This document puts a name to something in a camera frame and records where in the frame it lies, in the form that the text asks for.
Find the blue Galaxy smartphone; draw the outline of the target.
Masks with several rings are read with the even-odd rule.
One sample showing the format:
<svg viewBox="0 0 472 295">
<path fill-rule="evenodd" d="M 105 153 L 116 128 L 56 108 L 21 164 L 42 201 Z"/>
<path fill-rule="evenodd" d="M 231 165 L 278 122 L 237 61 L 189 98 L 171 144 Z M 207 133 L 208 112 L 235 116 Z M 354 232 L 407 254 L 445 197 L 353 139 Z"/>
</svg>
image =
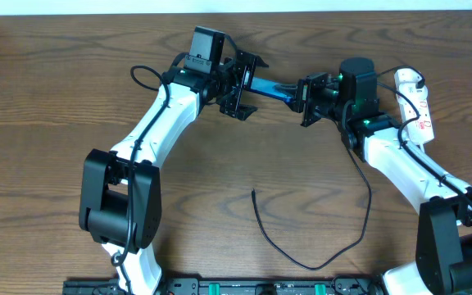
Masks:
<svg viewBox="0 0 472 295">
<path fill-rule="evenodd" d="M 293 94 L 280 89 L 279 83 L 268 79 L 254 77 L 247 90 L 285 103 L 291 103 L 294 99 Z"/>
</svg>

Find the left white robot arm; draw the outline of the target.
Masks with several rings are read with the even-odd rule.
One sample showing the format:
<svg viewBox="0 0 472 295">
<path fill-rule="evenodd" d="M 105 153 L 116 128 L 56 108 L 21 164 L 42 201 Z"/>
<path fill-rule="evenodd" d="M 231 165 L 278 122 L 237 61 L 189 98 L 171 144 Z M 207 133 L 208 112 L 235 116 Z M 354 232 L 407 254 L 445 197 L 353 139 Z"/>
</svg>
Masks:
<svg viewBox="0 0 472 295">
<path fill-rule="evenodd" d="M 230 40 L 196 27 L 189 52 L 156 75 L 157 97 L 141 121 L 111 150 L 93 149 L 85 158 L 79 226 L 109 253 L 127 294 L 153 294 L 161 280 L 152 247 L 162 216 L 160 169 L 178 137 L 206 105 L 239 120 L 256 110 L 240 99 L 266 63 L 241 49 L 223 57 Z"/>
</svg>

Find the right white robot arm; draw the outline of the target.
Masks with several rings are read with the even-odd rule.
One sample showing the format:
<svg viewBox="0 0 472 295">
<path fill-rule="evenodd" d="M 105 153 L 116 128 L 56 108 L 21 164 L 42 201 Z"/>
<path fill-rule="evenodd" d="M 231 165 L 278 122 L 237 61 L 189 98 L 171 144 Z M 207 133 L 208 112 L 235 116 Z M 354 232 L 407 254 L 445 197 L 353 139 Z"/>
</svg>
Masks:
<svg viewBox="0 0 472 295">
<path fill-rule="evenodd" d="M 365 286 L 370 294 L 472 293 L 472 186 L 444 170 L 423 149 L 433 138 L 424 76 L 393 69 L 399 119 L 379 108 L 379 74 L 364 57 L 343 61 L 337 75 L 315 73 L 268 93 L 302 114 L 304 126 L 333 121 L 347 151 L 374 167 L 419 216 L 415 259 Z"/>
</svg>

